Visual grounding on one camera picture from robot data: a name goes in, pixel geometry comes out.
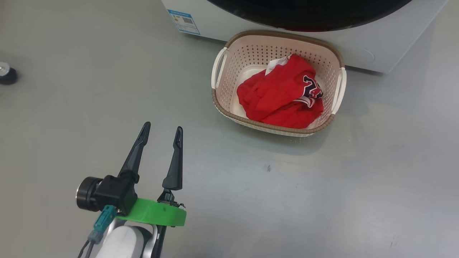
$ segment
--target washing machine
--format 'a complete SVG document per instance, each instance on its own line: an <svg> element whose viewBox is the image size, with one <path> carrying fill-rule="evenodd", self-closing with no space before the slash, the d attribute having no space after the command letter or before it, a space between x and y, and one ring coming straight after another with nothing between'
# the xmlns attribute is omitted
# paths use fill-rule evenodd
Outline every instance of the washing machine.
<svg viewBox="0 0 459 258"><path fill-rule="evenodd" d="M183 33L228 41L275 30L332 43L346 65L389 73L448 0L162 0Z"/></svg>

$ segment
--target basket bottom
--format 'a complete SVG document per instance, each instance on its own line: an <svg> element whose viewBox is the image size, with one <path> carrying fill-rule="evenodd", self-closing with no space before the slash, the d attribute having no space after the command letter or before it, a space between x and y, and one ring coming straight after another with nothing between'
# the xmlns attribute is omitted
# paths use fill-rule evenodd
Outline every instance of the basket bottom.
<svg viewBox="0 0 459 258"><path fill-rule="evenodd" d="M241 73L239 73L239 77L236 82L236 87L234 88L233 96L231 98L231 106L229 107L229 112L236 115L240 116L243 118L247 118L246 111L244 110L244 107L239 103L239 97L237 95L237 88L239 85L241 85L245 80L249 79L253 75L263 71L266 69L268 66L266 65L249 65L245 67L244 69L241 70ZM319 85L324 85L322 83L322 80L318 77L315 78L317 83ZM308 127L305 129L313 129L319 126L319 118L316 118L314 122L312 122Z"/></svg>

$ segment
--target laundry basket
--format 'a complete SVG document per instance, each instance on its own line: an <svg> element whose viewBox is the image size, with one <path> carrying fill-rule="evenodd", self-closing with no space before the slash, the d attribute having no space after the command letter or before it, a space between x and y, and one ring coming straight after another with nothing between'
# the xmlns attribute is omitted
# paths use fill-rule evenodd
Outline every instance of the laundry basket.
<svg viewBox="0 0 459 258"><path fill-rule="evenodd" d="M269 61L291 54L303 57L316 70L315 79L324 93L322 115L304 129L248 119L239 104L237 87L266 69ZM275 31L245 31L230 39L217 55L211 86L215 107L236 123L268 133L306 137L324 129L335 117L346 89L346 70L339 52L321 40Z"/></svg>

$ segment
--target green plastic part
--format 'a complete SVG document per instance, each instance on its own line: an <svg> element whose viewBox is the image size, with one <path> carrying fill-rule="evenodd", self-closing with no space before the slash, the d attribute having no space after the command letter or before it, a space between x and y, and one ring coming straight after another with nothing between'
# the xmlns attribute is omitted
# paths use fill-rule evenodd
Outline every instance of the green plastic part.
<svg viewBox="0 0 459 258"><path fill-rule="evenodd" d="M117 216L117 218L144 224L180 227L185 225L186 211L164 203L139 198L128 216Z"/></svg>

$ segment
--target basket handle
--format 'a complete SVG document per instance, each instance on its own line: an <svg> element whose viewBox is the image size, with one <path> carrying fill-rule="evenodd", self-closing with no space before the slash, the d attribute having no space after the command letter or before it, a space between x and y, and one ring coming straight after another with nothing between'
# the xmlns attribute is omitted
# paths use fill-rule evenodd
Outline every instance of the basket handle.
<svg viewBox="0 0 459 258"><path fill-rule="evenodd" d="M227 56L226 50L227 49L228 49L227 47L224 47L222 50L220 50L217 57L215 58L215 62L213 63L212 77L211 77L210 85L212 86L212 89L214 90L218 88L218 83L220 82L220 79L222 78L223 65L225 64L225 61L226 61L226 56ZM223 58L223 61L221 62L222 64L220 66L220 69L217 72L218 65L220 64L220 61L222 60L222 58Z"/></svg>
<svg viewBox="0 0 459 258"><path fill-rule="evenodd" d="M343 101L344 91L346 90L347 73L344 67L341 67L341 74L338 76L338 85L336 87L337 93L335 93L335 99L333 101L333 107L331 113L336 114L340 109L341 102Z"/></svg>

